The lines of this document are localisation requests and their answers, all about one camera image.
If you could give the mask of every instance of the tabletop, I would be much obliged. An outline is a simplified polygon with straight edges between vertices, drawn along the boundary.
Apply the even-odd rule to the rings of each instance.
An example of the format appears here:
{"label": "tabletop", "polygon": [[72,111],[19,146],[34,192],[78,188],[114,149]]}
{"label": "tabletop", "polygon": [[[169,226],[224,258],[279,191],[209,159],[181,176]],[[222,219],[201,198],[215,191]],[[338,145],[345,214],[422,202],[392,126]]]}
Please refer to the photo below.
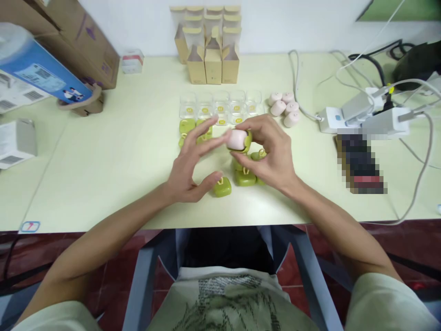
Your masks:
{"label": "tabletop", "polygon": [[34,121],[38,157],[0,171],[0,231],[17,231],[43,178],[69,113],[55,107],[54,98],[6,113],[0,123],[19,118]]}
{"label": "tabletop", "polygon": [[[296,56],[291,56],[296,64]],[[298,101],[311,113],[317,113],[325,106],[339,107],[358,93],[341,85],[335,78],[317,85],[341,66],[334,55],[301,54],[300,58],[302,72]],[[381,60],[385,68],[393,63],[385,55]],[[357,65],[365,74],[376,79],[377,73],[373,67],[369,67],[369,63],[360,61]],[[341,77],[353,83],[351,74],[351,70],[342,72]],[[359,76],[354,77],[366,85]],[[22,208],[10,206],[11,212],[16,219],[22,218],[22,222],[39,222],[38,233],[89,230],[106,216],[167,179],[173,160],[179,153],[179,96],[188,91],[201,93],[219,90],[260,90],[264,98],[273,91],[292,91],[290,57],[287,54],[242,56],[238,84],[220,86],[191,85],[186,66],[180,64],[177,58],[149,57],[145,58],[142,74],[119,73],[116,89],[104,92],[105,105],[101,114],[84,118],[74,114],[66,116],[61,111],[54,117],[35,115],[39,121],[44,121],[45,116],[50,117],[44,122],[45,126],[52,127],[49,121],[55,121],[57,117],[60,122],[66,120],[66,124],[64,127],[61,124],[56,126],[57,130],[62,130],[57,139],[39,137],[39,150],[44,146],[49,154],[55,150],[51,156],[39,153],[39,157],[35,158],[34,162],[43,159],[39,168],[40,177],[33,177],[34,185],[30,185],[27,192],[31,198],[23,199]],[[396,99],[402,100],[404,97],[400,95]],[[433,100],[431,98],[415,96],[409,106],[430,102]],[[35,107],[53,108],[53,112],[57,112],[55,106],[46,104],[49,101],[44,102]],[[218,136],[224,130],[226,127],[215,126],[213,135]],[[318,124],[303,115],[298,125],[284,130],[292,138],[297,174],[319,193],[346,209],[357,221],[395,220],[407,209],[422,164],[401,142],[371,142],[384,181],[387,182],[388,194],[352,194],[342,177],[332,135],[321,133]],[[411,123],[410,136],[405,138],[420,157],[425,156],[428,134],[426,121],[415,120]],[[45,139],[46,145],[41,146],[40,141]],[[253,143],[251,151],[259,149],[260,146]],[[439,154],[434,151],[432,164],[441,165]],[[231,160],[227,149],[219,148],[199,162],[193,177],[198,183],[211,172],[222,170],[232,182],[231,195],[215,198],[207,194],[197,204],[175,204],[159,213],[144,228],[309,222],[301,208],[276,190],[268,186],[235,185]],[[30,162],[18,165],[17,173],[21,166],[26,167],[23,172],[28,173],[32,167]],[[13,185],[13,179],[8,179],[5,185]],[[441,203],[439,183],[441,172],[429,168],[409,219],[441,217],[437,211],[437,205]]]}

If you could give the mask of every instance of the small white box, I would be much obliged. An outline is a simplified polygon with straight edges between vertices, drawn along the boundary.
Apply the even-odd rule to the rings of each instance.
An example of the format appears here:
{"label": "small white box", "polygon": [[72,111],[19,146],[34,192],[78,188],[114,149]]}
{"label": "small white box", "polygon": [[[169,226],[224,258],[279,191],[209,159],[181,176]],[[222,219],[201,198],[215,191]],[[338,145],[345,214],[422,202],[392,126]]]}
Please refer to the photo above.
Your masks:
{"label": "small white box", "polygon": [[46,99],[50,95],[15,77],[0,73],[0,114]]}
{"label": "small white box", "polygon": [[139,49],[136,49],[124,54],[121,66],[125,74],[140,74],[143,63],[144,55]]}
{"label": "small white box", "polygon": [[8,169],[37,155],[35,127],[19,119],[0,125],[0,169]]}

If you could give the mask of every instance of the pink round object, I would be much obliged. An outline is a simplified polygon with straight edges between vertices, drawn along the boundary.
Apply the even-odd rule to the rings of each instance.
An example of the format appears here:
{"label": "pink round object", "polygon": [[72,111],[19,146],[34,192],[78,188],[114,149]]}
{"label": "pink round object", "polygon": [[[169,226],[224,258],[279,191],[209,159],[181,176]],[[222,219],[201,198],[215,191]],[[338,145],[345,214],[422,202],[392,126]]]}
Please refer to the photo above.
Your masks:
{"label": "pink round object", "polygon": [[276,101],[281,99],[282,99],[282,94],[280,92],[273,92],[268,98],[268,104],[272,106]]}
{"label": "pink round object", "polygon": [[282,100],[277,100],[271,107],[271,114],[274,116],[279,116],[283,113],[286,108],[286,104]]}
{"label": "pink round object", "polygon": [[285,115],[292,112],[299,112],[299,104],[296,101],[291,101],[286,105]]}
{"label": "pink round object", "polygon": [[230,139],[226,143],[226,146],[229,149],[244,150],[245,149],[244,142],[247,135],[248,133],[244,130],[232,130]]}
{"label": "pink round object", "polygon": [[292,92],[286,92],[282,95],[282,101],[286,104],[294,101],[294,93]]}
{"label": "pink round object", "polygon": [[297,124],[297,122],[299,122],[299,120],[300,120],[299,112],[291,112],[285,117],[285,119],[283,120],[283,124],[286,127],[293,127],[294,125]]}

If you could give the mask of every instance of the label sticker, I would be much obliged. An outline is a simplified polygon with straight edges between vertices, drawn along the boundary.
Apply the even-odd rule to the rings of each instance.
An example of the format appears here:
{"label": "label sticker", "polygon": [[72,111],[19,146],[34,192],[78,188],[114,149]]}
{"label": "label sticker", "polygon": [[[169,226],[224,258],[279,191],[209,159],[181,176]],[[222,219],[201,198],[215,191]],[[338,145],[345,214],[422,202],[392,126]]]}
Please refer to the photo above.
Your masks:
{"label": "label sticker", "polygon": [[63,80],[36,63],[26,69],[16,71],[15,74],[49,93],[61,90],[66,86]]}
{"label": "label sticker", "polygon": [[40,227],[40,222],[25,222],[20,229],[21,232],[33,233],[37,232]]}

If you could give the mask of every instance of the white t-shirt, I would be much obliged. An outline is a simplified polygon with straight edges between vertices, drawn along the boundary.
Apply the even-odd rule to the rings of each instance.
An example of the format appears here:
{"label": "white t-shirt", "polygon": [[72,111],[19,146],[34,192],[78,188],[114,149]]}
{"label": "white t-shirt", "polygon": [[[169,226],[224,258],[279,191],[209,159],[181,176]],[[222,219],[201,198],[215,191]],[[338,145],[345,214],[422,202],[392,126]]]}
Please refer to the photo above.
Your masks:
{"label": "white t-shirt", "polygon": [[[249,269],[181,268],[149,331],[318,330],[291,304],[277,277]],[[365,274],[354,287],[346,331],[435,331],[441,325],[405,284]],[[99,331],[87,308],[75,301],[47,307],[13,331]]]}

